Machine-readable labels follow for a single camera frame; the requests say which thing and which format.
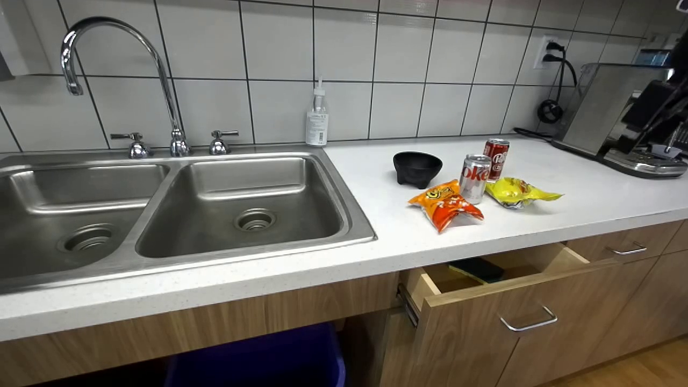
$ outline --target black bowl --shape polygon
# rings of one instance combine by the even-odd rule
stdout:
[[[444,167],[444,161],[426,152],[397,152],[394,156],[395,180],[426,190]]]

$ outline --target snack bag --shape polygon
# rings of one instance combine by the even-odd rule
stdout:
[[[552,200],[562,199],[562,193],[541,192],[541,190],[537,190],[521,179],[514,179],[514,177],[506,177],[495,182],[488,182],[485,192],[498,204],[508,204],[508,207],[524,204],[524,203],[533,203],[533,200],[552,203]]]
[[[483,220],[481,210],[461,195],[459,180],[437,185],[411,199],[411,204],[421,207],[439,232],[447,231],[459,213],[468,213],[470,218]]]

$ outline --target sink drain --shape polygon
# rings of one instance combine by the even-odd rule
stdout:
[[[266,209],[247,209],[237,218],[240,231],[265,231],[276,224],[276,218]]]
[[[83,226],[74,236],[69,236],[62,247],[67,252],[83,252],[106,245],[112,238],[112,232],[106,226]]]

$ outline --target backsplash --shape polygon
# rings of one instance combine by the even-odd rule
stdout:
[[[238,131],[237,145],[303,142],[317,77],[332,107],[329,139],[508,134],[536,128],[557,65],[632,63],[688,25],[676,0],[25,0],[51,74],[0,85],[0,152],[126,149],[110,134],[170,142],[155,63],[130,34],[79,42],[87,95],[59,68],[67,25],[119,17],[166,58],[189,145]]]

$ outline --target orange chip bag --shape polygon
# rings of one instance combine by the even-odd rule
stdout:
[[[459,213],[483,220],[481,210],[461,195],[459,180],[437,185],[411,199],[411,203],[424,209],[426,218],[439,232],[447,231]]]

